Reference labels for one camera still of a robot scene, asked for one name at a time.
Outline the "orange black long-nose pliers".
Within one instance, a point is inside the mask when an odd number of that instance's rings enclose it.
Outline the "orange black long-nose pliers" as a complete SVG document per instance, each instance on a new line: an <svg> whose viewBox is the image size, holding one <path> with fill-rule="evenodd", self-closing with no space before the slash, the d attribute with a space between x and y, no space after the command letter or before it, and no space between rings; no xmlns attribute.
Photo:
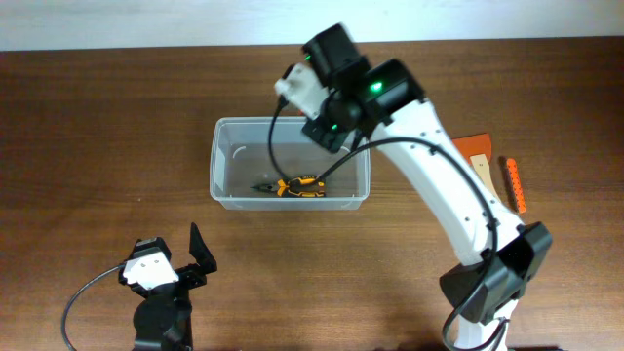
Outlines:
<svg viewBox="0 0 624 351"><path fill-rule="evenodd" d="M322 198L326 196L325 183L316 175L304 175L292 179L278 179L273 183L252 186L253 190L274 194L280 198Z"/></svg>

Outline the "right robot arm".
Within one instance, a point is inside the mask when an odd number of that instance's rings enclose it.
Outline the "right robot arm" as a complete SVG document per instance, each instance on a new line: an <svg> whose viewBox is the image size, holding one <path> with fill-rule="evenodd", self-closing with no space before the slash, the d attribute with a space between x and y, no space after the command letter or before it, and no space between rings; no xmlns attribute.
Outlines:
<svg viewBox="0 0 624 351"><path fill-rule="evenodd" d="M440 279L452 310L442 327L449 350L504 350L511 315L553 243L541 222L525 224L480 181L457 150L406 66L377 67L337 23L302 47L323 98L306 133L328 151L355 133L407 178L448 235L459 261Z"/></svg>

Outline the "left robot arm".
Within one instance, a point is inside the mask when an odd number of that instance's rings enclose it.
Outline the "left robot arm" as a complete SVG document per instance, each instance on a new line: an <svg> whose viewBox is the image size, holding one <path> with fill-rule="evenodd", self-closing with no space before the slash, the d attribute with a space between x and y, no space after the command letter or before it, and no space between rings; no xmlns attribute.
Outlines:
<svg viewBox="0 0 624 351"><path fill-rule="evenodd" d="M122 264L118 282L142 297L133 325L134 348L139 351L186 351L194 348L190 291L207 284L217 263L196 223L190 224L191 264L173 268L165 240L136 241Z"/></svg>

